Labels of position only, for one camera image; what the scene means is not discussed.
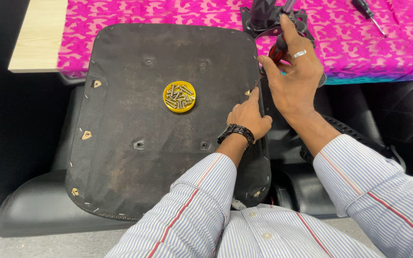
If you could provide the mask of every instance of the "hand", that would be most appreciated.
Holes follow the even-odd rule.
[[[259,56],[257,59],[267,73],[275,106],[290,122],[315,113],[313,98],[324,69],[315,55],[310,40],[299,36],[288,16],[283,14],[280,23],[288,44],[288,54],[283,60],[291,65],[280,62],[277,67],[268,56]],[[292,60],[293,55],[304,49],[307,51],[306,54]]]
[[[237,104],[227,117],[227,124],[237,124],[248,128],[254,135],[255,141],[262,138],[272,127],[272,118],[259,113],[259,88],[251,91],[249,99],[241,105]]]

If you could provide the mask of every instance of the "silver ring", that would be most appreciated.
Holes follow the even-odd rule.
[[[298,52],[298,53],[296,53],[294,56],[292,56],[292,59],[294,60],[296,57],[302,56],[302,55],[304,55],[304,54],[306,54],[306,53],[307,53],[307,51],[304,49],[303,51]]]

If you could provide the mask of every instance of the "striped shirt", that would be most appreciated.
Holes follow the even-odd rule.
[[[313,166],[339,216],[352,217],[388,257],[413,257],[413,177],[345,134]],[[378,257],[306,214],[265,204],[230,211],[235,177],[226,155],[207,156],[107,257]]]

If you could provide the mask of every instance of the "black screwdriver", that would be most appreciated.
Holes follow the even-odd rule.
[[[352,3],[356,7],[356,9],[366,17],[366,20],[372,19],[372,21],[376,24],[377,28],[379,28],[380,32],[386,38],[385,32],[382,31],[380,26],[375,21],[374,13],[371,11],[371,9],[369,9],[368,3],[366,3],[365,0],[352,0]]]

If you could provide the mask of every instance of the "pink patterned fabric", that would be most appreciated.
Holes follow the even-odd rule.
[[[116,23],[175,23],[242,30],[252,0],[68,0],[57,68],[84,76],[97,32]],[[383,38],[350,0],[300,0],[329,78],[350,83],[413,79],[413,0],[368,0]],[[275,37],[256,40],[267,55]]]

